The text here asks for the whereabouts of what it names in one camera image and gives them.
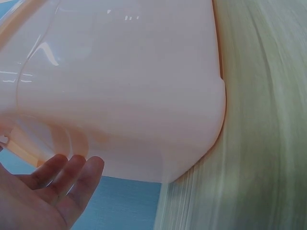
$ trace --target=translucent plastic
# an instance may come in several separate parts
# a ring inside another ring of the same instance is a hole
[[[38,166],[98,155],[104,175],[170,182],[225,109],[210,0],[28,0],[0,27],[2,145]]]

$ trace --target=fabric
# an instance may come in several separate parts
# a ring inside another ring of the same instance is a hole
[[[307,1],[213,1],[224,128],[162,186],[155,229],[307,229]]]

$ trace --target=hand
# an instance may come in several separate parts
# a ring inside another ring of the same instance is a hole
[[[56,155],[31,175],[12,175],[0,164],[1,229],[70,229],[98,186],[103,168],[99,157],[86,161],[77,155],[69,161]]]

